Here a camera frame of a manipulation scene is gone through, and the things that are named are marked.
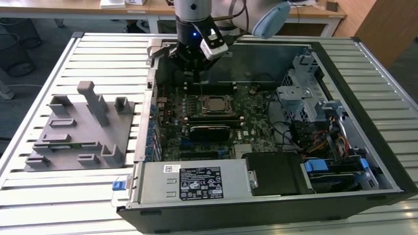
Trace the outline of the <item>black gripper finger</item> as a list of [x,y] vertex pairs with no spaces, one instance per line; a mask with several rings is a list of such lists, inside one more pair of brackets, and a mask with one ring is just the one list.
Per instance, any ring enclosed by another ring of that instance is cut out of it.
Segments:
[[185,76],[197,83],[197,57],[190,47],[175,47],[170,52],[169,58]]
[[202,74],[214,66],[217,61],[218,59],[214,59],[214,60],[209,60],[206,58],[197,59],[197,83],[201,83]]

